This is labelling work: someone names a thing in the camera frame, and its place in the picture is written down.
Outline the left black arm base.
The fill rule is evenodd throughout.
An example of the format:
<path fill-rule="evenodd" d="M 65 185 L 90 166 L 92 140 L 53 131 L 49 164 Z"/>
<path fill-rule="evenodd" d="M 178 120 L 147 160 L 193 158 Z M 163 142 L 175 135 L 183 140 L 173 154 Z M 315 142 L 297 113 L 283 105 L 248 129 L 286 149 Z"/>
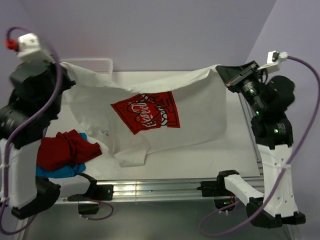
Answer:
<path fill-rule="evenodd" d="M 68 202 L 78 202 L 78 213 L 80 215 L 96 215 L 104 201 L 113 198 L 114 186 L 112 184 L 99 184 L 88 194 L 72 195 L 67 198 Z"/>

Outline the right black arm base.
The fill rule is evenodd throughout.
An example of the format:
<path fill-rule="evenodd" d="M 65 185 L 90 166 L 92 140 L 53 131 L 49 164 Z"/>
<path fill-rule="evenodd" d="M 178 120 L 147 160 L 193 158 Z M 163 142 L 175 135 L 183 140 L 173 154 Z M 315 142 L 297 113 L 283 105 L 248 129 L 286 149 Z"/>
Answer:
<path fill-rule="evenodd" d="M 203 198 L 213 197 L 215 207 L 221 209 L 236 202 L 235 195 L 226 190 L 217 180 L 201 181 L 200 186 L 196 188 L 201 191 Z"/>

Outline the white printed t-shirt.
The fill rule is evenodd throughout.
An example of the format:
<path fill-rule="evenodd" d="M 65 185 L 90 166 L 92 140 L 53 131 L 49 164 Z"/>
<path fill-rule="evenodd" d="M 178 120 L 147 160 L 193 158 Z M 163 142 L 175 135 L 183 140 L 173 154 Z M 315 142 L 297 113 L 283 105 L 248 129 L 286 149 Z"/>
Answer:
<path fill-rule="evenodd" d="M 127 83 L 62 65 L 75 81 L 64 92 L 75 120 L 121 167 L 142 166 L 148 154 L 207 143 L 226 132 L 226 87 L 215 65 Z"/>

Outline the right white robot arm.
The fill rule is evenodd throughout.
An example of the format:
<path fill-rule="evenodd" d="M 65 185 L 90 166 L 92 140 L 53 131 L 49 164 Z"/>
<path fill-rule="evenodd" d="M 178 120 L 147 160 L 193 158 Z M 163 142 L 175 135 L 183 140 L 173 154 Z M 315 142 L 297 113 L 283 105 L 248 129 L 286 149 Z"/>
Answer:
<path fill-rule="evenodd" d="M 271 229 L 304 224 L 306 216 L 296 205 L 288 163 L 294 140 L 285 112 L 295 100 L 295 84 L 281 75 L 263 82 L 270 68 L 268 65 L 260 68 L 255 61 L 241 66 L 219 65 L 216 71 L 226 88 L 241 94 L 250 106 L 255 143 L 265 153 L 261 158 L 264 192 L 254 189 L 236 170 L 218 173 L 217 191 L 236 196 L 245 205 L 255 227 Z"/>

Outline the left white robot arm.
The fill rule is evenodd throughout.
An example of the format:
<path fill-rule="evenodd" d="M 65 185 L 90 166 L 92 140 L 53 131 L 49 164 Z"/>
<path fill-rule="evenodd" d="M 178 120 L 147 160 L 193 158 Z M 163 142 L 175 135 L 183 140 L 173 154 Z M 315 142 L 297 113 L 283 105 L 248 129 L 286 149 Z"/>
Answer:
<path fill-rule="evenodd" d="M 57 119 L 62 94 L 75 82 L 60 65 L 40 59 L 21 63 L 9 79 L 14 89 L 0 110 L 1 205 L 24 220 L 48 210 L 62 198 L 95 198 L 97 181 L 87 174 L 61 179 L 36 175 L 44 130 Z"/>

